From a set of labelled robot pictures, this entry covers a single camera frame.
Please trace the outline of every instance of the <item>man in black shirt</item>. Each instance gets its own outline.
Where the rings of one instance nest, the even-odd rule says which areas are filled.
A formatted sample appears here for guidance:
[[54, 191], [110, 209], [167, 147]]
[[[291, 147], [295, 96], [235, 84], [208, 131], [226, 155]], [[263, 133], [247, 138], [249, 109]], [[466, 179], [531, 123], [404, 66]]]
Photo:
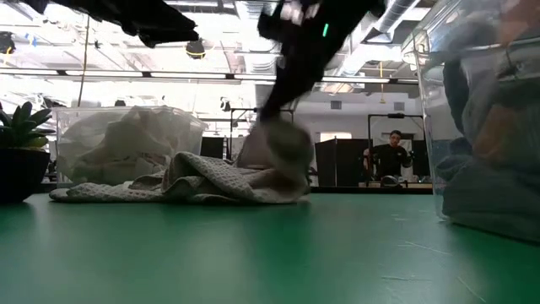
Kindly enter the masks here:
[[[401, 176], [402, 166], [409, 168], [413, 162], [407, 151], [399, 145], [402, 133], [394, 130], [390, 133], [390, 143], [373, 147], [372, 155], [377, 168], [376, 179], [380, 180], [384, 176]], [[367, 157], [370, 155], [368, 149], [364, 151], [364, 167], [368, 168]]]

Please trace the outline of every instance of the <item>succulent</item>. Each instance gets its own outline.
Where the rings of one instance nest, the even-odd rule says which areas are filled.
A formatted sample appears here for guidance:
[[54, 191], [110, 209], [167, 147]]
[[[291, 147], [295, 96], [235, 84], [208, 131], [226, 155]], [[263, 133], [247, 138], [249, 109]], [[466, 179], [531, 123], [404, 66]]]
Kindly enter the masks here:
[[25, 102], [10, 117], [0, 110], [0, 149], [39, 149], [48, 143], [47, 135], [55, 131], [38, 128], [51, 118], [51, 109], [32, 113], [32, 104]]

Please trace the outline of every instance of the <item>transparent storage bin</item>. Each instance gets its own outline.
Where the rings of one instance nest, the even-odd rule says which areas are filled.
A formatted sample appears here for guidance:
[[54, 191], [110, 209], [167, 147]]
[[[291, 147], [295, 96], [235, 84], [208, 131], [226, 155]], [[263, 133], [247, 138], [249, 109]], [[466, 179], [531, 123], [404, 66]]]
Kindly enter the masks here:
[[540, 241], [537, 0], [446, 0], [402, 46], [418, 68], [440, 217]]
[[167, 106], [57, 108], [59, 187], [117, 185], [164, 170], [176, 153], [199, 155], [204, 122]]

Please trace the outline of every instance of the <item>ceiling pipe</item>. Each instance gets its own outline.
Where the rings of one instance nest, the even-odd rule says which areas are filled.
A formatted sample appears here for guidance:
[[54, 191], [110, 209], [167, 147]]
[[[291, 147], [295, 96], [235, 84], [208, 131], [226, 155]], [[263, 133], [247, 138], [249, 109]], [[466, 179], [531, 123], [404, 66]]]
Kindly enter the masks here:
[[336, 76], [351, 77], [370, 60], [376, 61], [401, 61], [401, 54], [398, 57], [394, 46], [372, 46], [362, 42], [370, 41], [378, 37], [386, 37], [392, 42], [393, 31], [403, 21], [405, 13], [414, 8], [420, 0], [389, 0], [386, 11], [374, 24], [370, 25], [366, 31], [362, 32], [363, 40], [357, 45], [354, 51], [336, 69]]
[[257, 23], [261, 11], [267, 10], [272, 12], [276, 4], [255, 2], [255, 1], [236, 1], [236, 12], [240, 17], [242, 23], [242, 51], [243, 52], [255, 52], [260, 53], [261, 56], [248, 56], [245, 57], [246, 72], [247, 73], [264, 73], [272, 72], [274, 69], [274, 63], [276, 57], [270, 53], [276, 48], [276, 42], [259, 36], [257, 31]]

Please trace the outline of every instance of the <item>green table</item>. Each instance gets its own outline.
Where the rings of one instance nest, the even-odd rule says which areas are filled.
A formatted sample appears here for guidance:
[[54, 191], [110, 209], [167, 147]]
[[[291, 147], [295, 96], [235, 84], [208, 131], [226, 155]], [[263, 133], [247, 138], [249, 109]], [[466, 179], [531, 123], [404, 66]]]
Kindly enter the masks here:
[[540, 247], [447, 225], [430, 196], [0, 208], [6, 304], [539, 303]]

